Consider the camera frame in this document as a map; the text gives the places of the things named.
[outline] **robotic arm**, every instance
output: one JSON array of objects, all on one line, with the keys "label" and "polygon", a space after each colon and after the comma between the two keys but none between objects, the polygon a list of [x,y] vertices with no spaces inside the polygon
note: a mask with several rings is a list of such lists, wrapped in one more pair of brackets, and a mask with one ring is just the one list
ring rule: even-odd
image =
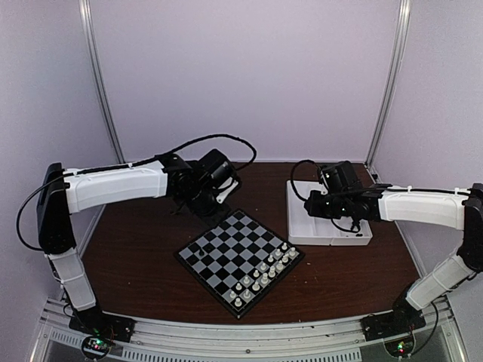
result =
[{"label": "robotic arm", "polygon": [[483,271],[483,184],[454,191],[401,188],[376,184],[363,188],[348,161],[322,167],[320,182],[328,193],[312,191],[304,207],[310,216],[352,217],[352,229],[362,219],[416,221],[463,230],[463,243],[424,278],[410,285],[388,314],[362,320],[366,340],[406,333],[424,327],[420,311],[441,295]]},{"label": "robotic arm", "polygon": [[89,207],[133,198],[172,197],[209,226],[225,218],[226,197],[241,186],[227,157],[213,149],[198,161],[174,153],[148,160],[94,169],[52,164],[37,204],[38,239],[55,277],[66,291],[75,318],[70,327],[128,342],[130,318],[104,314],[85,274],[69,215]]}]

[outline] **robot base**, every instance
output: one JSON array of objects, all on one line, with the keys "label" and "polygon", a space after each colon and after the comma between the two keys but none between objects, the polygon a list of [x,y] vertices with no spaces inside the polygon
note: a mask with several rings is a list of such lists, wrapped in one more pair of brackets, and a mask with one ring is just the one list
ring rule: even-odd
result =
[{"label": "robot base", "polygon": [[[131,336],[134,331],[134,320],[110,314],[104,314],[103,319],[108,325],[112,326],[112,331],[105,330],[100,334],[101,337],[105,339],[111,339],[111,333],[114,332],[115,341],[130,342]],[[69,328],[71,330],[78,330],[79,332],[92,334],[92,331],[84,327],[75,317],[71,318],[69,322]]]},{"label": "robot base", "polygon": [[366,341],[389,338],[426,326],[420,312],[404,313],[401,311],[370,315],[362,318],[361,324]]}]

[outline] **metal frame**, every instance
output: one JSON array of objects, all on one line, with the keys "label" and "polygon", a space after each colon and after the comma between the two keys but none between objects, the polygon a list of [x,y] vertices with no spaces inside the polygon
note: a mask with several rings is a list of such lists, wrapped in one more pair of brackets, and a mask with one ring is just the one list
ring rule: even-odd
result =
[{"label": "metal frame", "polygon": [[383,95],[383,102],[381,103],[379,115],[377,117],[376,129],[371,141],[368,156],[365,164],[369,169],[372,169],[374,158],[376,157],[377,149],[383,135],[384,126],[386,125],[391,108],[392,98],[394,97],[395,83],[399,70],[401,68],[402,57],[405,52],[406,39],[408,37],[409,17],[411,14],[411,0],[401,0],[399,6],[399,19],[395,31],[394,48],[392,49],[392,59],[389,66],[389,74],[387,76],[386,89]]},{"label": "metal frame", "polygon": [[[64,305],[65,302],[54,299],[47,301],[30,361],[44,361],[50,341],[77,348],[80,345],[79,340],[85,337],[84,334],[69,329],[70,318],[63,313]],[[438,299],[436,306],[452,361],[467,362],[447,299]],[[435,321],[432,306],[423,312],[428,323],[425,329],[431,329]],[[292,324],[216,325],[134,318],[137,323],[131,343],[117,342],[118,347],[113,357],[120,360],[139,360],[134,355],[141,354],[142,360],[149,360],[149,356],[165,356],[173,360],[209,359],[213,362],[240,358],[258,362],[275,359],[309,360],[322,355],[352,353],[366,345],[381,343],[382,340],[365,341],[360,319],[361,317],[352,317]]]},{"label": "metal frame", "polygon": [[124,164],[125,158],[122,153],[121,143],[119,142],[118,134],[115,130],[114,121],[112,120],[112,113],[107,99],[106,87],[102,72],[100,71],[99,54],[97,53],[96,39],[94,37],[94,24],[91,16],[91,2],[90,0],[79,0],[81,10],[82,25],[84,27],[85,38],[88,43],[89,56],[91,58],[92,71],[94,73],[94,80],[96,82],[97,97],[99,99],[100,108],[103,113],[104,122],[106,123],[107,132],[111,145],[114,148],[115,157],[118,163]]}]

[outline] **black cable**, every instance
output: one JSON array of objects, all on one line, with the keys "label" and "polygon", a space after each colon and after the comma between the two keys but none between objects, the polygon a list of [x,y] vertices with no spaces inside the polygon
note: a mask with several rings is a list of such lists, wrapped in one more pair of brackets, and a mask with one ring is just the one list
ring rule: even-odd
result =
[{"label": "black cable", "polygon": [[[172,153],[178,152],[182,149],[185,149],[188,146],[194,145],[195,143],[200,143],[205,140],[212,140],[214,138],[228,138],[229,140],[234,140],[240,143],[243,143],[246,145],[252,152],[253,155],[251,156],[250,161],[246,162],[242,166],[236,168],[237,171],[240,171],[244,169],[245,167],[249,166],[250,164],[253,164],[255,161],[255,158],[257,158],[257,150],[247,141],[243,140],[242,138],[232,136],[231,134],[226,134],[226,133],[216,133],[216,134],[208,134],[207,136],[195,138],[193,140],[190,140],[188,142],[183,143],[182,145],[173,148],[170,151],[164,152],[163,155],[170,155]],[[111,171],[111,170],[121,170],[123,168],[129,168],[129,167],[137,167],[137,166],[143,166],[144,164],[150,164],[151,162],[157,161],[158,156],[153,156],[150,158],[146,158],[144,160],[136,161],[136,162],[131,162],[127,164],[114,164],[112,166],[103,166],[103,167],[93,167],[93,168],[86,168],[84,170],[80,170],[77,174],[78,175],[85,175],[88,173],[94,173],[94,172],[101,172],[101,171]]]},{"label": "black cable", "polygon": [[352,229],[349,230],[338,226],[338,224],[335,223],[334,219],[331,219],[331,222],[332,222],[332,225],[334,225],[337,229],[339,229],[342,232],[351,232],[353,234],[357,234],[358,232],[361,231],[361,226],[358,226],[358,230],[352,230]]},{"label": "black cable", "polygon": [[234,141],[243,143],[253,152],[253,155],[251,156],[250,161],[248,161],[245,164],[243,164],[242,166],[236,168],[237,171],[243,170],[245,167],[253,164],[254,161],[255,161],[255,158],[257,158],[257,150],[248,141],[243,140],[242,138],[239,138],[239,137],[232,136],[231,134],[225,134],[225,133],[208,134],[207,136],[195,138],[194,140],[188,141],[188,142],[182,144],[181,146],[175,147],[171,151],[166,152],[165,155],[178,152],[181,149],[185,149],[186,147],[191,146],[195,143],[199,143],[199,142],[202,142],[202,141],[205,141],[205,140],[212,140],[213,138],[228,138],[230,140],[234,140]]},{"label": "black cable", "polygon": [[59,176],[56,179],[53,179],[53,180],[49,181],[48,183],[45,183],[44,185],[40,186],[38,189],[36,189],[34,192],[32,192],[32,194],[30,194],[29,197],[26,198],[25,201],[20,206],[20,209],[18,210],[18,213],[17,213],[17,219],[16,219],[16,222],[15,222],[15,226],[16,226],[16,229],[17,229],[17,236],[18,236],[20,242],[25,247],[29,248],[30,250],[43,251],[42,248],[40,248],[40,247],[33,247],[32,245],[28,244],[22,237],[22,233],[20,231],[20,218],[22,216],[23,209],[25,209],[25,206],[29,203],[29,201],[32,200],[39,192],[41,192],[43,189],[46,189],[48,186],[55,183],[56,181],[63,179],[64,177],[67,177],[67,176],[72,176],[72,174],[70,173],[70,174],[67,174],[67,175]]},{"label": "black cable", "polygon": [[432,304],[432,307],[435,309],[435,313],[436,313],[435,326],[432,328],[432,331],[429,334],[428,339],[426,341],[424,341],[424,343],[416,351],[411,352],[411,357],[414,356],[416,353],[419,353],[424,347],[426,347],[426,345],[428,344],[428,342],[431,340],[432,336],[435,334],[436,328],[438,327],[438,322],[439,322],[439,312],[438,312],[438,308],[436,307],[436,305],[435,305],[434,302],[431,302],[431,304]]},{"label": "black cable", "polygon": [[320,170],[320,167],[312,160],[302,160],[298,161],[293,167],[292,170],[290,171],[290,184],[292,185],[292,189],[294,190],[295,195],[302,200],[303,202],[307,201],[306,198],[304,198],[299,192],[297,191],[297,187],[295,187],[295,182],[294,182],[294,175],[295,175],[295,170],[297,167],[299,167],[301,164],[313,164],[314,166],[317,167],[318,170]]},{"label": "black cable", "polygon": [[466,280],[467,280],[467,281],[472,281],[473,279],[475,279],[475,278],[476,278],[476,275],[478,275],[478,273],[477,273],[477,272],[475,272],[475,274],[473,274],[471,277],[468,277]]}]

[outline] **white robot arm segment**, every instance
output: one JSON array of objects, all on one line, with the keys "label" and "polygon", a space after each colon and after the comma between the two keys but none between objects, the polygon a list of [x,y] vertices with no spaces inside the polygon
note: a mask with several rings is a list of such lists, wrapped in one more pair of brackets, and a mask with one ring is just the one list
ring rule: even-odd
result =
[{"label": "white robot arm segment", "polygon": [[96,173],[78,174],[79,171],[64,171],[64,175],[74,173],[64,178],[69,184],[66,194],[70,213],[133,198],[160,198],[168,188],[168,174],[159,161]]},{"label": "white robot arm segment", "polygon": [[[415,221],[429,224],[449,226],[453,229],[464,229],[464,201],[469,193],[467,189],[456,189],[453,195],[438,192],[411,191],[383,192],[379,199],[379,213],[381,220],[386,221]],[[391,186],[391,190],[405,190]]]}]

